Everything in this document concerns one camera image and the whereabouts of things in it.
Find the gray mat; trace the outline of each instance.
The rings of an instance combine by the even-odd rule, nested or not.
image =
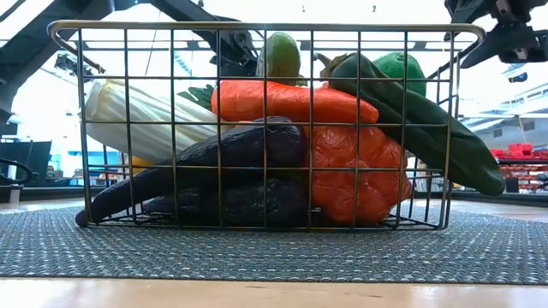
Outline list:
[[[77,228],[78,209],[0,215],[0,276],[548,284],[548,224],[454,211],[441,232]]]

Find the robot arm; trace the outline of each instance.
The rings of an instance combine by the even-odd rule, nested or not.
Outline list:
[[[149,1],[150,4],[175,21],[238,21],[228,17],[211,15],[190,0]],[[214,31],[194,31],[194,33],[203,38],[211,46],[211,49],[216,52],[217,36]],[[248,31],[222,31],[220,36],[221,55],[214,56],[211,63],[217,64],[217,56],[221,57],[221,75],[244,77],[255,75],[258,55],[253,47],[251,34]]]
[[[548,0],[445,0],[451,23],[473,23],[487,14],[497,19],[484,43],[463,60],[461,67],[471,68],[493,56],[505,63],[548,61],[548,31],[534,31],[527,25],[531,9],[546,3]]]

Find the metal wire basket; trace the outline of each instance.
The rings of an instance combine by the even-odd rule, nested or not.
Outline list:
[[[76,30],[78,33],[78,40],[77,40],[77,48],[73,48],[71,44],[61,38],[59,36],[59,32],[65,29],[71,29]],[[98,68],[98,65],[91,60],[87,59],[84,56],[84,39],[82,38],[82,30],[83,29],[118,29],[123,30],[123,36],[124,36],[124,64],[125,64],[125,74],[121,76],[108,76],[108,75],[96,75],[96,76],[85,76],[83,74],[77,74],[78,78],[78,93],[79,93],[79,103],[81,108],[81,141],[82,141],[82,153],[83,153],[83,177],[84,177],[84,188],[85,188],[85,211],[86,211],[86,219],[89,222],[93,222],[96,224],[116,224],[116,225],[133,225],[133,226],[175,226],[175,227],[183,227],[183,228],[221,228],[221,229],[255,229],[255,230],[266,230],[266,229],[276,229],[276,230],[369,230],[369,229],[386,229],[386,230],[394,230],[394,229],[413,229],[413,230],[440,230],[448,227],[449,223],[449,216],[450,216],[450,192],[452,184],[447,179],[448,175],[448,167],[449,167],[449,153],[450,153],[450,121],[448,121],[449,124],[444,125],[438,125],[439,127],[443,127],[447,130],[447,147],[446,147],[446,154],[445,154],[445,168],[444,169],[429,169],[427,167],[419,168],[419,160],[415,159],[414,166],[412,168],[404,168],[403,162],[405,158],[405,151],[401,152],[401,163],[399,168],[384,168],[384,169],[375,169],[375,168],[359,168],[358,164],[356,163],[353,168],[313,168],[313,142],[312,138],[308,138],[308,165],[307,166],[301,166],[299,168],[273,168],[269,167],[267,165],[267,159],[268,159],[268,139],[266,138],[267,130],[262,129],[263,132],[263,140],[265,142],[262,142],[263,144],[263,154],[264,154],[264,160],[262,166],[250,166],[250,167],[232,167],[232,166],[223,166],[222,165],[222,151],[220,146],[217,147],[217,164],[213,166],[185,166],[177,164],[176,157],[176,134],[174,133],[177,125],[215,125],[217,127],[217,141],[220,142],[221,136],[220,131],[221,127],[224,125],[234,125],[234,122],[228,122],[223,121],[219,116],[217,117],[216,122],[211,123],[205,123],[205,122],[176,122],[175,120],[175,86],[174,81],[175,80],[192,80],[192,79],[204,79],[204,77],[179,77],[175,76],[174,74],[174,66],[175,66],[175,49],[174,48],[174,37],[175,37],[175,31],[179,30],[207,30],[207,31],[214,31],[217,34],[217,41],[219,42],[220,38],[220,32],[222,31],[234,31],[234,30],[248,30],[248,31],[261,31],[264,34],[264,38],[267,38],[267,32],[271,31],[306,31],[310,33],[311,37],[311,52],[310,52],[310,65],[311,65],[311,76],[309,78],[302,78],[302,80],[307,80],[307,82],[310,83],[310,97],[311,97],[311,107],[310,109],[310,119],[313,119],[313,110],[312,107],[312,98],[313,98],[313,82],[314,81],[330,81],[330,80],[336,80],[334,78],[314,78],[313,77],[313,66],[314,66],[314,60],[313,60],[313,54],[314,54],[314,33],[316,32],[353,32],[357,33],[358,42],[361,42],[361,34],[366,32],[399,32],[404,34],[404,78],[403,79],[383,79],[383,80],[369,80],[369,81],[376,81],[376,82],[402,82],[404,89],[407,89],[408,84],[410,82],[431,82],[437,84],[437,103],[441,104],[442,102],[448,102],[448,118],[450,118],[452,115],[458,115],[458,82],[459,82],[459,64],[461,57],[465,56],[469,51],[473,50],[476,46],[478,46],[483,38],[485,37],[485,32],[479,28],[472,25],[326,25],[326,24],[251,24],[251,23],[242,23],[242,22],[152,22],[152,23],[138,23],[138,22],[105,22],[105,21],[56,21],[49,25],[48,31],[54,41],[56,41],[61,47],[64,49],[73,52],[75,55],[77,55],[77,66],[78,66],[78,72],[84,72],[84,62],[91,63],[94,67]],[[129,60],[128,60],[128,31],[133,29],[146,29],[146,30],[165,30],[170,31],[170,76],[132,76],[129,72]],[[407,72],[407,63],[408,63],[408,34],[409,33],[451,33],[451,41],[450,41],[450,59],[449,61],[440,67],[436,72],[431,74],[427,79],[415,79],[411,80],[408,77]],[[475,34],[477,37],[477,40],[473,42],[470,46],[468,46],[465,50],[461,50],[459,52],[456,51],[455,48],[455,34],[456,33],[472,33]],[[358,44],[357,48],[355,49],[356,52],[359,54],[362,52],[361,44]],[[215,80],[217,82],[217,87],[221,84],[221,80],[223,79],[238,79],[238,80],[263,80],[265,83],[265,89],[266,92],[266,82],[268,80],[279,80],[276,78],[267,78],[267,77],[225,77],[220,75],[220,63],[219,56],[217,57],[217,75],[207,77],[208,80]],[[449,77],[447,79],[442,79],[441,75],[442,72],[445,70],[449,70]],[[95,121],[97,123],[124,123],[127,125],[127,131],[128,131],[128,161],[127,163],[125,160],[122,160],[122,164],[119,165],[112,165],[107,164],[105,159],[105,164],[94,164],[91,165],[87,160],[87,144],[86,144],[86,125],[92,121],[89,121],[86,119],[86,112],[85,112],[85,93],[84,93],[84,79],[120,79],[125,80],[126,85],[126,121]],[[130,102],[129,102],[129,81],[135,80],[135,79],[163,79],[163,80],[170,80],[171,84],[171,121],[168,122],[143,122],[143,121],[130,121],[129,116],[129,109]],[[355,82],[357,82],[358,89],[360,88],[360,82],[359,81],[367,81],[366,78],[362,78],[360,76],[360,72],[358,72],[358,78],[354,78]],[[449,93],[447,93],[446,99],[441,99],[440,97],[440,85],[443,83],[449,84]],[[406,115],[406,108],[407,108],[407,95],[402,95],[402,114],[404,115],[402,123],[399,124],[391,124],[392,127],[399,127],[402,130],[402,147],[405,147],[405,128],[408,126],[405,122],[405,115]],[[220,101],[220,91],[217,91],[217,102]],[[267,118],[267,114],[265,111],[267,110],[268,102],[266,98],[264,98],[264,116],[263,118]],[[317,126],[347,126],[347,127],[354,127],[355,129],[361,128],[361,127],[382,127],[383,124],[365,124],[360,123],[360,104],[356,104],[356,123],[349,123],[349,124],[343,124],[343,123],[315,123],[313,121],[310,122],[293,122],[290,123],[291,125],[295,125],[297,127],[308,127],[310,129],[310,132],[313,131],[314,127]],[[171,164],[165,164],[165,165],[157,165],[157,166],[142,166],[142,165],[136,165],[134,164],[132,160],[132,139],[131,139],[131,128],[133,124],[164,124],[164,125],[170,125],[171,131],[172,131],[172,145],[173,145],[173,151],[172,151],[172,162]],[[253,123],[241,123],[241,125],[255,125],[255,126],[261,126],[264,127],[274,125],[276,123],[268,123],[268,121],[256,121]],[[356,151],[356,159],[355,161],[358,162],[359,159],[357,159],[358,152]],[[102,218],[100,221],[93,220],[92,212],[94,211],[92,206],[92,188],[90,186],[90,168],[95,168],[93,172],[100,172],[105,173],[107,179],[109,176],[116,176],[120,175],[125,179],[125,181],[128,182],[130,187],[130,195],[129,200],[122,200],[121,202],[131,204],[128,206],[126,210],[123,210],[120,213],[117,213],[115,215],[111,215],[105,218]],[[119,171],[111,171],[107,168],[117,168]],[[173,213],[171,215],[169,214],[155,214],[151,212],[147,212],[146,209],[141,204],[136,204],[134,202],[134,195],[135,195],[135,184],[134,184],[134,169],[170,169],[173,177],[171,178],[172,184],[174,187],[172,187],[170,190],[172,192],[178,192],[179,189],[177,187],[177,180],[176,177],[178,175],[178,172],[184,172],[184,170],[190,170],[190,169],[203,169],[203,170],[216,170],[216,182],[217,182],[217,192],[218,196],[218,208],[216,215],[218,215],[218,225],[194,225],[188,222],[184,222],[182,220],[182,213],[181,213],[181,206],[178,204],[178,193],[174,194],[174,204],[173,204]],[[254,170],[254,172],[257,172],[258,170],[262,171],[262,177],[263,177],[263,184],[264,187],[262,189],[263,192],[263,219],[262,223],[256,224],[256,225],[246,225],[246,226],[237,226],[237,225],[230,225],[225,222],[224,217],[226,214],[225,204],[223,202],[224,200],[224,194],[225,191],[223,190],[223,182],[227,179],[223,177],[223,172],[239,169],[240,171],[243,170]],[[352,222],[349,225],[336,225],[336,224],[329,224],[325,223],[322,219],[317,220],[316,216],[320,215],[322,210],[319,209],[317,206],[315,206],[313,202],[313,186],[312,186],[312,178],[314,177],[315,172],[319,171],[326,171],[326,170],[336,170],[340,172],[353,172],[354,173],[354,208],[353,208],[353,214],[352,214]],[[307,173],[307,179],[308,179],[308,185],[307,185],[307,211],[306,216],[307,218],[303,220],[303,222],[300,225],[294,225],[291,227],[279,227],[279,226],[272,226],[268,223],[268,213],[266,209],[267,199],[268,199],[268,192],[269,190],[266,187],[267,180],[269,178],[269,174],[272,172],[280,172],[280,171],[287,171],[287,172],[306,172]],[[398,200],[402,200],[402,181],[403,181],[403,175],[406,172],[412,172],[413,176],[409,176],[409,180],[412,182],[412,187],[417,187],[419,182],[425,182],[426,183],[426,192],[423,193],[417,193],[414,191],[414,193],[411,194],[410,198],[405,201],[398,201],[397,204],[394,204],[394,207],[392,209],[392,212],[390,215],[384,219],[379,225],[377,226],[361,226],[359,223],[356,222],[356,204],[357,204],[357,194],[358,194],[358,188],[357,183],[359,180],[359,174],[362,172],[373,172],[373,171],[383,171],[383,172],[398,172],[399,173],[399,184],[398,184]],[[432,199],[432,181],[435,179],[441,179],[439,182],[441,186],[443,187],[441,192],[441,200],[438,202],[434,202],[434,199]],[[108,187],[110,185],[109,181],[106,181],[106,186]]]

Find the orange carrot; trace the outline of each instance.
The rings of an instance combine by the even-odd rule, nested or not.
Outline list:
[[[253,121],[263,117],[262,80],[223,80],[221,82],[221,117],[225,121]],[[310,89],[267,82],[267,116],[287,116],[291,121],[310,121]],[[355,97],[329,88],[314,89],[314,121],[355,123]],[[211,97],[211,109],[217,113],[217,89]],[[378,111],[360,101],[360,122],[375,123]]]

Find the table surface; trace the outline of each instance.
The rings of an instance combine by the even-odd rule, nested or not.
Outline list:
[[[0,214],[82,206],[82,200],[0,204]],[[464,210],[547,222],[548,209],[451,202]],[[305,282],[0,279],[0,307],[543,307],[548,287]]]

